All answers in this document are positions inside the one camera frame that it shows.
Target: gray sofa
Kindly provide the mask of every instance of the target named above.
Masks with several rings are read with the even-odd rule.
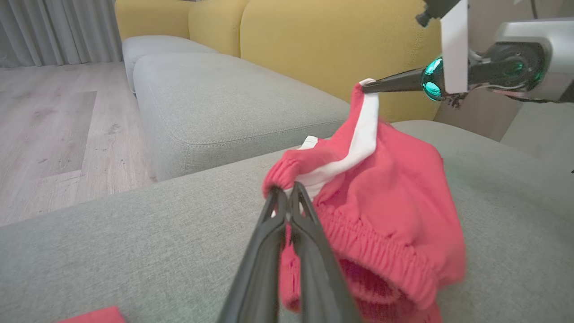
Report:
[[[467,244],[445,322],[574,321],[570,177],[452,126],[396,128],[433,144]],[[0,228],[0,322],[119,306],[129,323],[214,322],[282,152],[166,180]],[[281,322],[297,316],[282,311]]]
[[[349,105],[312,86],[188,39],[123,42],[158,180],[331,136]]]

